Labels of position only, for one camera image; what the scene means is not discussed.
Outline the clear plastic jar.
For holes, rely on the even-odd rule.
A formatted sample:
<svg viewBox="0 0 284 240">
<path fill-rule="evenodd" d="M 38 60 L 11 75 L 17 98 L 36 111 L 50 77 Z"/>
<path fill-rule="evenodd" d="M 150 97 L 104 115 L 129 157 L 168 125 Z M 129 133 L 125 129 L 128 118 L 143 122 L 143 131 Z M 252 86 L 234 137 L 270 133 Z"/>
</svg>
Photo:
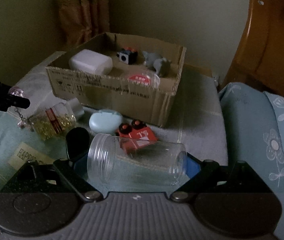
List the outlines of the clear plastic jar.
<svg viewBox="0 0 284 240">
<path fill-rule="evenodd" d="M 125 186 L 175 186 L 186 176 L 183 144 L 97 134 L 87 158 L 92 183 Z"/>
</svg>

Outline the pink bead keychain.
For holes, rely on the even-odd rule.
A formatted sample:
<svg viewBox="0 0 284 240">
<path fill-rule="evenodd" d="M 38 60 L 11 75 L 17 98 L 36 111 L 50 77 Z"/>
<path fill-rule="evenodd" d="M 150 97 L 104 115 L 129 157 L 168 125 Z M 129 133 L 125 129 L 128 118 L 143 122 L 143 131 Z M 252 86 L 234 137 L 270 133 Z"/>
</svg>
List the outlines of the pink bead keychain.
<svg viewBox="0 0 284 240">
<path fill-rule="evenodd" d="M 13 86 L 9 90 L 9 95 L 13 100 L 12 107 L 20 118 L 18 127 L 20 129 L 30 128 L 29 119 L 22 114 L 22 109 L 27 109 L 30 106 L 30 101 L 24 96 L 24 91 L 17 86 Z"/>
</svg>

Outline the light blue oval case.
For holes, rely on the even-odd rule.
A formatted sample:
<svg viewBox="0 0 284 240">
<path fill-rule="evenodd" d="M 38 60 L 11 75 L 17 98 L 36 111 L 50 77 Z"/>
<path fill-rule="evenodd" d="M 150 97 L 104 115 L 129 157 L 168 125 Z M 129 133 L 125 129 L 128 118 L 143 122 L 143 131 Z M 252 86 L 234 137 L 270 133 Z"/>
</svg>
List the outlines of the light blue oval case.
<svg viewBox="0 0 284 240">
<path fill-rule="evenodd" d="M 95 133 L 114 135 L 123 120 L 123 116 L 119 112 L 102 109 L 91 115 L 89 127 Z"/>
</svg>

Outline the light blue floral pillow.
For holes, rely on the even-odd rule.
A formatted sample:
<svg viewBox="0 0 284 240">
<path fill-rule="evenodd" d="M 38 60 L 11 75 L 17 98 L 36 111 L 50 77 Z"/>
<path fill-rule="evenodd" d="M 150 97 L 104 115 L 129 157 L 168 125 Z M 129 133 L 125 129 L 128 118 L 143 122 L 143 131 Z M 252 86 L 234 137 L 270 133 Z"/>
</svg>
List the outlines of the light blue floral pillow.
<svg viewBox="0 0 284 240">
<path fill-rule="evenodd" d="M 246 161 L 274 192 L 284 193 L 284 97 L 240 82 L 218 96 L 229 163 Z"/>
</svg>

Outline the glass bottle yellow capsules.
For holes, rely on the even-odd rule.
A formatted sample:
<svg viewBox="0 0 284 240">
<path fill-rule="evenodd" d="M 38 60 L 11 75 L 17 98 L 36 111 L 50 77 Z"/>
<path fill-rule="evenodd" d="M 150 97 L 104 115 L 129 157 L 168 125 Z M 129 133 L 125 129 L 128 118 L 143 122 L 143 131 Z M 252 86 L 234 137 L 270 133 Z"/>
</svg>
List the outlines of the glass bottle yellow capsules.
<svg viewBox="0 0 284 240">
<path fill-rule="evenodd" d="M 65 136 L 75 128 L 85 111 L 77 98 L 39 109 L 28 118 L 29 124 L 42 140 Z"/>
</svg>

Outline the red toy car block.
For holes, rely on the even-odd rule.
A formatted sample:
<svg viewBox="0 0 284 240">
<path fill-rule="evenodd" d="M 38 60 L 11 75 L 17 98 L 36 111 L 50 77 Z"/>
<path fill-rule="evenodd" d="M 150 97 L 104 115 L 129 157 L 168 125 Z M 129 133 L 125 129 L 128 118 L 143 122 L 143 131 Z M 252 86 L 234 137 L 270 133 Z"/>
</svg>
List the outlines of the red toy car block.
<svg viewBox="0 0 284 240">
<path fill-rule="evenodd" d="M 150 127 L 137 119 L 132 120 L 131 123 L 120 124 L 115 135 L 125 138 L 120 140 L 120 147 L 126 154 L 132 154 L 158 140 Z"/>
</svg>

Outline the black white cube toy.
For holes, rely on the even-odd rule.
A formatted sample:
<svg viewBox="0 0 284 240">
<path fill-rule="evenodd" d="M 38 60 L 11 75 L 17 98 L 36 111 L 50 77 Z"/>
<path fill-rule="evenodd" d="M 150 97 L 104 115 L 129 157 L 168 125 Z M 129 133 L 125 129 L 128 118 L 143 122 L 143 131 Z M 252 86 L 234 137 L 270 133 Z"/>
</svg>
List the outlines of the black white cube toy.
<svg viewBox="0 0 284 240">
<path fill-rule="evenodd" d="M 138 51 L 131 47 L 122 48 L 117 52 L 117 57 L 122 63 L 128 65 L 136 64 L 138 62 Z"/>
</svg>

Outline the cardboard box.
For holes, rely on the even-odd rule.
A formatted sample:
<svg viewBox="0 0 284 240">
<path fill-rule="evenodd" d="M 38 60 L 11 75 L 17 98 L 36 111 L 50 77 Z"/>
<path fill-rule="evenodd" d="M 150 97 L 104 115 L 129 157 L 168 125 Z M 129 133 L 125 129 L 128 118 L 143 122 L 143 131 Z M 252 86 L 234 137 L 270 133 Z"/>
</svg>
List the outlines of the cardboard box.
<svg viewBox="0 0 284 240">
<path fill-rule="evenodd" d="M 128 65 L 119 61 L 117 52 L 131 47 L 138 51 L 138 62 Z M 94 75 L 71 70 L 69 60 L 83 49 L 110 56 L 113 68 L 109 75 Z M 158 53 L 172 61 L 168 74 L 157 89 L 137 85 L 125 79 L 133 71 L 151 71 L 143 65 L 142 51 Z M 64 100 L 74 97 L 94 109 L 112 109 L 132 119 L 163 127 L 167 123 L 181 80 L 186 47 L 155 38 L 103 33 L 73 48 L 47 67 L 53 94 Z"/>
</svg>

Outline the brown curtain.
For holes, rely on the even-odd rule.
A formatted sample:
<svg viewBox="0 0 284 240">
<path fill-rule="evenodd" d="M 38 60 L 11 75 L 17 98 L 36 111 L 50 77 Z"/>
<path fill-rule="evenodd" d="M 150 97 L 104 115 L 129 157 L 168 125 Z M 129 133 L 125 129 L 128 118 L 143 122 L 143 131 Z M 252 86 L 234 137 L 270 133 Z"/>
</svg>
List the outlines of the brown curtain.
<svg viewBox="0 0 284 240">
<path fill-rule="evenodd" d="M 57 0 L 67 46 L 79 46 L 109 32 L 109 0 Z"/>
</svg>

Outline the white rectangular case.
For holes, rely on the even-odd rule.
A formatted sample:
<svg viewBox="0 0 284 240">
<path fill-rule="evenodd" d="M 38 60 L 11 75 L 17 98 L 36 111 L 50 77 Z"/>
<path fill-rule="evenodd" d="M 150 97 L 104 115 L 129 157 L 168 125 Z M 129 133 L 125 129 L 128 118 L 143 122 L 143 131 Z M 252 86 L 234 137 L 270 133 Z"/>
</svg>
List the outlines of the white rectangular case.
<svg viewBox="0 0 284 240">
<path fill-rule="evenodd" d="M 94 75 L 108 75 L 113 68 L 112 58 L 92 50 L 84 49 L 69 60 L 71 70 Z"/>
</svg>

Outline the clear tub red label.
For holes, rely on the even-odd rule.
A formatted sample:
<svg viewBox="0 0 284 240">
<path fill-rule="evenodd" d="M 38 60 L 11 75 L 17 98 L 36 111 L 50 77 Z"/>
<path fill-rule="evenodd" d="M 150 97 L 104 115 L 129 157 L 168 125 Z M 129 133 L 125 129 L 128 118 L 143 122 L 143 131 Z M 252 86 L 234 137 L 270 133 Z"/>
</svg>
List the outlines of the clear tub red label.
<svg viewBox="0 0 284 240">
<path fill-rule="evenodd" d="M 125 79 L 137 85 L 152 87 L 154 89 L 157 89 L 160 85 L 160 77 L 152 71 L 136 70 L 126 74 Z"/>
</svg>

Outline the wooden chair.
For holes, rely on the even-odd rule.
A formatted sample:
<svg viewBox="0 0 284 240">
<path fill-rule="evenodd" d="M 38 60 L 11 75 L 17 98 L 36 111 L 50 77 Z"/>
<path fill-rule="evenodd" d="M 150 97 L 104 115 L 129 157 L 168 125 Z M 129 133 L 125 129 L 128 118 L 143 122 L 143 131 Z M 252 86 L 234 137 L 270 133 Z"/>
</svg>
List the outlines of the wooden chair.
<svg viewBox="0 0 284 240">
<path fill-rule="evenodd" d="M 284 0 L 249 0 L 245 28 L 222 87 L 231 82 L 284 97 Z"/>
</svg>

